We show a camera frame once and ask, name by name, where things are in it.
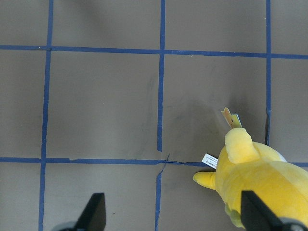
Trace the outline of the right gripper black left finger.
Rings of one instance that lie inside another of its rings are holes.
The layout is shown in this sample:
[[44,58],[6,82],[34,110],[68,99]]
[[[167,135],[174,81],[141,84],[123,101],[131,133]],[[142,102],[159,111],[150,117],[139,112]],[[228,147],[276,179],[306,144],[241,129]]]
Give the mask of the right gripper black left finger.
[[75,231],[103,231],[106,226],[106,206],[104,193],[94,193],[83,209]]

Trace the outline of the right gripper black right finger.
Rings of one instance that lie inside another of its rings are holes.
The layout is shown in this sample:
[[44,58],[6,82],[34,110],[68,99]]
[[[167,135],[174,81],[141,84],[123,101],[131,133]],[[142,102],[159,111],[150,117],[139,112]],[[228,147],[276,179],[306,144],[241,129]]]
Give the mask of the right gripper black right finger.
[[242,191],[241,222],[247,231],[281,231],[283,224],[254,191]]

